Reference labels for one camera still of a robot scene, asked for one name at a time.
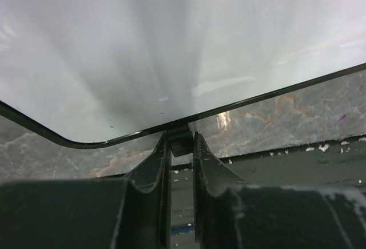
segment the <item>gray marble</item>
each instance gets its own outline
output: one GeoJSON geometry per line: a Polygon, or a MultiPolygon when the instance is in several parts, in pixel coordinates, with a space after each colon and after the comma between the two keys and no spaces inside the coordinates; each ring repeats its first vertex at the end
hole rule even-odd
{"type": "MultiPolygon", "coordinates": [[[[366,72],[355,73],[196,122],[218,157],[366,133],[366,72]]],[[[0,117],[0,181],[100,177],[128,172],[160,134],[104,149],[56,145],[0,117]]],[[[190,162],[191,156],[173,159],[190,162]]]]}

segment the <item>white debris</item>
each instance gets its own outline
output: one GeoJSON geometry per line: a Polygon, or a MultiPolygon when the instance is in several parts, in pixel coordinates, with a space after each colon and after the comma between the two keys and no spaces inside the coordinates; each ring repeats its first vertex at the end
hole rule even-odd
{"type": "Polygon", "coordinates": [[[329,144],[325,144],[324,146],[319,145],[319,150],[321,150],[323,153],[325,153],[329,149],[329,144]]]}

